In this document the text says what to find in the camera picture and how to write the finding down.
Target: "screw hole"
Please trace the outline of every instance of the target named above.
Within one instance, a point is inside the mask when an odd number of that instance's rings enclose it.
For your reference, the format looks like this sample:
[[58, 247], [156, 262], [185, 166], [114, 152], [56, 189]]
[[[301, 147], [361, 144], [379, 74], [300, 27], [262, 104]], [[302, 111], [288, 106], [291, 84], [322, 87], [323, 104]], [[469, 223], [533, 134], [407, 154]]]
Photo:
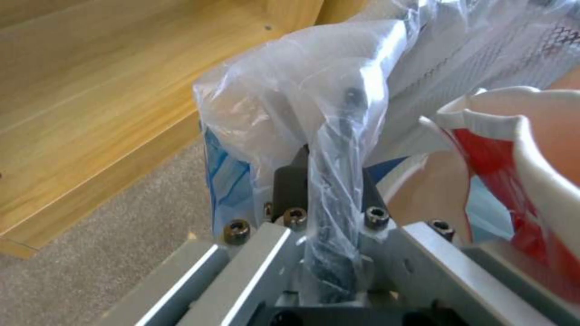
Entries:
[[290, 211], [290, 216], [293, 218], [301, 218], [302, 217], [302, 211], [300, 209], [293, 209]]
[[230, 229], [233, 231], [241, 231], [244, 228], [244, 224], [242, 222], [233, 222], [230, 224]]
[[378, 217], [381, 218], [381, 217], [383, 217], [385, 215], [385, 212], [382, 209], [380, 209], [380, 208], [373, 208], [371, 210], [371, 214], [373, 214], [373, 215], [378, 216]]
[[449, 230], [449, 224], [447, 224], [447, 222], [444, 222], [444, 221], [439, 221], [439, 220], [434, 221], [433, 226], [438, 228], [438, 229], [444, 230], [444, 231]]
[[413, 274], [415, 269], [413, 268], [413, 265], [411, 264], [411, 261], [409, 259], [407, 258], [403, 259], [403, 265], [405, 266], [405, 269], [407, 270], [407, 272], [409, 272], [409, 274]]

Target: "black metal part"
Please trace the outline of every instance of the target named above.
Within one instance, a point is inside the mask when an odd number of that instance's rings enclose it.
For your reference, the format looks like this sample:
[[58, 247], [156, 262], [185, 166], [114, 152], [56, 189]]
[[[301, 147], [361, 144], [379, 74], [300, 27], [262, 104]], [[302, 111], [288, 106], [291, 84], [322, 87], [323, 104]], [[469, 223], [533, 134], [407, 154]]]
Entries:
[[427, 225], [431, 227], [431, 229], [435, 230], [435, 232], [439, 233], [443, 238], [447, 241], [453, 241], [453, 236], [455, 235], [455, 229], [453, 229], [449, 223], [443, 220], [430, 220], [427, 222]]
[[[366, 212], [369, 207], [379, 207], [389, 214], [368, 169], [362, 171], [361, 211]], [[271, 222], [274, 223], [290, 208], [308, 211], [308, 146], [298, 151], [290, 165], [279, 168], [274, 173]]]
[[403, 307], [262, 307], [251, 326], [309, 325], [466, 325], [451, 309], [407, 309]]
[[230, 245], [242, 245], [250, 238], [250, 224], [246, 220], [232, 220], [223, 228], [223, 239]]

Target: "metal plate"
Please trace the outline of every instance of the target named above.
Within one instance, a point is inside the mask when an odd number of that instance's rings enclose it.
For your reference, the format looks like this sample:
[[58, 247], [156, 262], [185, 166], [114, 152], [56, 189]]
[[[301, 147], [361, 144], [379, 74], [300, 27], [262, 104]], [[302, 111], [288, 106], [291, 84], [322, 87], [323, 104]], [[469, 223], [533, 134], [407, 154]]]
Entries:
[[296, 233], [265, 223], [242, 247], [179, 325], [245, 325], [258, 306], [273, 305], [303, 256]]
[[105, 313], [98, 325], [175, 324], [228, 260], [227, 252], [217, 245], [186, 242]]
[[506, 241], [486, 242], [463, 251], [554, 323], [580, 325], [580, 306], [563, 299], [578, 302], [578, 286], [554, 275]]
[[424, 223], [393, 231], [384, 252], [385, 270], [411, 305], [443, 303], [470, 325], [552, 324]]

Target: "wooden cabinet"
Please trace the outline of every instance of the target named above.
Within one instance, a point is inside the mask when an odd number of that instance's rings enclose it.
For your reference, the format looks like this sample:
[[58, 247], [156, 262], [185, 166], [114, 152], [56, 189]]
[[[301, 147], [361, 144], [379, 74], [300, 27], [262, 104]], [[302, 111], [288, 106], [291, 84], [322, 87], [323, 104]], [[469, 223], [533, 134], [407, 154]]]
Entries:
[[29, 257], [199, 134], [191, 84], [356, 0], [2, 0], [0, 252]]

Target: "wooden panel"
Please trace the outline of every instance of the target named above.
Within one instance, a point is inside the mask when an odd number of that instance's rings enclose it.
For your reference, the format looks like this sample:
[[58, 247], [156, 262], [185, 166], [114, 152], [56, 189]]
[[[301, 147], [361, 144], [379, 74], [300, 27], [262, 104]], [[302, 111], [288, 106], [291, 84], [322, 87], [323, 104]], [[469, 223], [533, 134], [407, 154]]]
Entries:
[[93, 0], [0, 31], [0, 235], [39, 248], [191, 140], [195, 78], [282, 35], [260, 4]]
[[[192, 106], [189, 92], [168, 98], [168, 105]], [[6, 233], [5, 237], [41, 248], [97, 208], [115, 193], [149, 173], [152, 167], [171, 157], [199, 135], [197, 112], [183, 117], [160, 135], [113, 163], [111, 168], [95, 175]]]
[[2, 0], [0, 30], [86, 1], [88, 0]]
[[28, 259], [37, 251], [14, 241], [0, 238], [0, 253], [18, 258]]
[[335, 24], [356, 15], [367, 0], [325, 0], [316, 24]]
[[266, 0], [266, 12], [287, 32], [314, 25], [324, 0]]

